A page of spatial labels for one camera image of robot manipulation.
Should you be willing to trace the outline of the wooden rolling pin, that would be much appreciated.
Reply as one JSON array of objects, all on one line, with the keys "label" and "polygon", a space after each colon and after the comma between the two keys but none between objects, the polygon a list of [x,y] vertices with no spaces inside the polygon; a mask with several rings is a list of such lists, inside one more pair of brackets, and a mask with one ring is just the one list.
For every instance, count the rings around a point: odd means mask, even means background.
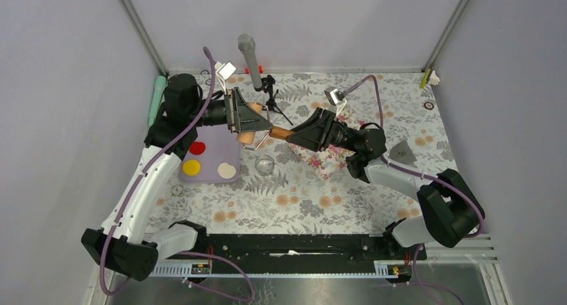
[{"label": "wooden rolling pin", "polygon": [[[269,112],[265,116],[261,115],[262,108],[258,103],[242,102],[235,105],[234,112],[234,132],[237,133],[237,142],[244,150],[258,150],[260,146],[270,137],[270,132],[274,129],[271,123]],[[265,131],[261,140],[255,144],[257,132]]]}]

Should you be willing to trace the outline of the floral cutting board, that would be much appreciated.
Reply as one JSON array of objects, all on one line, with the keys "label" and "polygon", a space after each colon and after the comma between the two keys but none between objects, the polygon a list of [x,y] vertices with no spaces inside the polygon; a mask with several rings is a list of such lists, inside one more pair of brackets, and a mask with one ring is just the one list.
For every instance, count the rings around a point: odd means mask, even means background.
[{"label": "floral cutting board", "polygon": [[[350,117],[344,114],[336,115],[336,118],[344,124],[350,121]],[[288,143],[288,146],[303,163],[307,164],[317,178],[326,180],[334,173],[346,168],[345,159],[354,152],[351,149],[352,146],[347,142],[354,136],[355,132],[346,124],[346,140],[340,145],[330,145],[326,150],[320,152],[313,152],[290,143]]]}]

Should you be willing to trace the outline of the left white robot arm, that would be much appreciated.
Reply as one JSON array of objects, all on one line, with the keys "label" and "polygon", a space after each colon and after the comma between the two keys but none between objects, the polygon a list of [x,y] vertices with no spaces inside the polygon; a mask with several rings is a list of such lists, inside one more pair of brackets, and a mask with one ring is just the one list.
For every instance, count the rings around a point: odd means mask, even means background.
[{"label": "left white robot arm", "polygon": [[196,77],[179,74],[166,80],[154,122],[150,125],[135,173],[119,202],[97,229],[86,229],[81,243],[106,270],[136,281],[149,277],[155,265],[185,252],[198,259],[207,254],[207,230],[190,221],[178,221],[150,237],[145,228],[163,187],[198,139],[200,127],[223,126],[234,134],[271,130],[261,105],[244,100],[239,88],[215,85],[204,93]]}]

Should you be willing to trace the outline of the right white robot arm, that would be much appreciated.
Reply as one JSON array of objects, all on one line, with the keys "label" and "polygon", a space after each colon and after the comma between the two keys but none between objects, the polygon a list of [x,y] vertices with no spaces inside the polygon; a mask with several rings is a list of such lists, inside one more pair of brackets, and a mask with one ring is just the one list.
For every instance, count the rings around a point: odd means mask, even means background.
[{"label": "right white robot arm", "polygon": [[346,157],[350,175],[365,183],[382,185],[415,199],[421,215],[401,220],[386,229],[385,254],[394,260],[414,245],[436,241],[455,247],[462,239],[479,234],[485,212],[459,172],[446,169],[429,175],[385,157],[383,127],[374,122],[351,128],[335,113],[316,109],[305,122],[281,131],[282,138],[313,152],[331,146],[351,152]]}]

